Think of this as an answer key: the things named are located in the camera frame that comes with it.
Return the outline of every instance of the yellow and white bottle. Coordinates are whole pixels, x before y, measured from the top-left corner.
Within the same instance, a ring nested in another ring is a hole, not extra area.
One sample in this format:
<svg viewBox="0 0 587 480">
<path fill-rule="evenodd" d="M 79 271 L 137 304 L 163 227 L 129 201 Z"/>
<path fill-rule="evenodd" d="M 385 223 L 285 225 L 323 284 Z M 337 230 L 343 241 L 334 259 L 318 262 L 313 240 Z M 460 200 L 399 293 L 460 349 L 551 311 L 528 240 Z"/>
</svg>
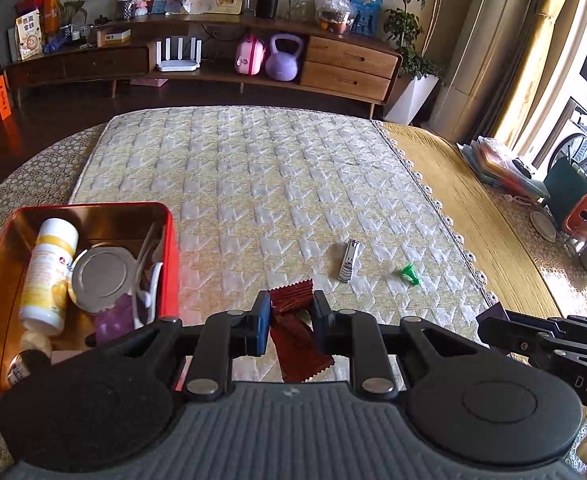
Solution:
<svg viewBox="0 0 587 480">
<path fill-rule="evenodd" d="M 20 320 L 28 330 L 59 335 L 64 328 L 67 266 L 74 260 L 78 231 L 61 218 L 45 220 L 31 252 L 20 301 Z"/>
</svg>

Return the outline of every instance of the orange tray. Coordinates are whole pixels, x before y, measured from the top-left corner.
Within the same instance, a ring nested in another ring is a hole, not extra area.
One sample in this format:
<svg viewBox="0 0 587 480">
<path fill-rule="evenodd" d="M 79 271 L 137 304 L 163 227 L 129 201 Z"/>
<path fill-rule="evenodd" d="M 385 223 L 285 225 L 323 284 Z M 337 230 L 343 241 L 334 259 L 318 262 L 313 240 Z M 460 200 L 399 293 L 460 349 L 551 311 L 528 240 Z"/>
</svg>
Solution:
<svg viewBox="0 0 587 480">
<path fill-rule="evenodd" d="M 63 218 L 74 224 L 80 234 L 77 254 L 99 243 L 125 247 L 138 254 L 152 224 L 163 225 L 164 259 L 157 316 L 178 315 L 178 246 L 173 218 L 165 205 L 135 202 L 17 209 L 0 236 L 0 390 L 10 387 L 7 370 L 20 351 L 20 337 L 25 331 L 18 318 L 23 280 L 40 226 L 48 218 Z M 67 297 L 64 331 L 52 338 L 54 350 L 86 349 L 84 339 L 92 332 L 91 316 Z"/>
</svg>

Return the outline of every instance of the green push pin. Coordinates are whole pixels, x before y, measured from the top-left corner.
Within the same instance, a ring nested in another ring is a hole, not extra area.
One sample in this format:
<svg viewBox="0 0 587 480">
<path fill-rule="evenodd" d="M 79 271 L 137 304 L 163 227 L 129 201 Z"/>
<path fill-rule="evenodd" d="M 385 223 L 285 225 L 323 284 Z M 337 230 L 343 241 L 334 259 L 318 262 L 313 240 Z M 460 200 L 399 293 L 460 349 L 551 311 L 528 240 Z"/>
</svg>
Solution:
<svg viewBox="0 0 587 480">
<path fill-rule="evenodd" d="M 413 264 L 409 264 L 407 267 L 400 271 L 401 276 L 406 276 L 410 280 L 412 285 L 420 285 L 420 280 L 416 275 L 416 271 L 413 268 Z"/>
</svg>

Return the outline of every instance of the wooden drawer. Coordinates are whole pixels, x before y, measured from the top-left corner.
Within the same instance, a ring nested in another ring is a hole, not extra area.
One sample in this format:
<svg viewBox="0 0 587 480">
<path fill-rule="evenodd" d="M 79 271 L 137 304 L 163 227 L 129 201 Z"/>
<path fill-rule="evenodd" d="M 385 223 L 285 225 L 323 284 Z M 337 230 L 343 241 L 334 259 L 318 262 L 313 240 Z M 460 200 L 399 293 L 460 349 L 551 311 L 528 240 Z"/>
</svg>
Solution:
<svg viewBox="0 0 587 480">
<path fill-rule="evenodd" d="M 300 84 L 333 92 L 383 101 L 389 88 L 389 80 L 356 70 L 305 61 Z"/>
<path fill-rule="evenodd" d="M 65 79 L 62 56 L 26 60 L 9 65 L 6 71 L 7 80 L 12 89 Z"/>
<path fill-rule="evenodd" d="M 316 36 L 309 38 L 306 59 L 387 79 L 391 79 L 398 62 L 398 58 L 392 54 Z"/>
<path fill-rule="evenodd" d="M 146 74 L 149 72 L 149 51 L 141 48 L 106 48 L 65 56 L 68 78 L 109 77 Z"/>
</svg>

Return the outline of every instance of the dark wooden floor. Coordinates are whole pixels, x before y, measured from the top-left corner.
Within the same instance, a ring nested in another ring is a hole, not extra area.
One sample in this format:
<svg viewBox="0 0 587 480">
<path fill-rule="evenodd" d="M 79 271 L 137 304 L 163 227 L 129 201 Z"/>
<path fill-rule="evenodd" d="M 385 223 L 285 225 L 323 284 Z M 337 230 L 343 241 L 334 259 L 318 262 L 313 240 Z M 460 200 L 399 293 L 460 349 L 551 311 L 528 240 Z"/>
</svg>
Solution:
<svg viewBox="0 0 587 480">
<path fill-rule="evenodd" d="M 260 105 L 306 108 L 368 117 L 366 103 L 282 88 L 204 81 L 168 81 L 161 88 L 119 82 L 115 99 L 108 82 L 35 89 L 20 110 L 0 123 L 0 183 L 21 164 L 71 134 L 144 108 L 198 105 Z"/>
</svg>

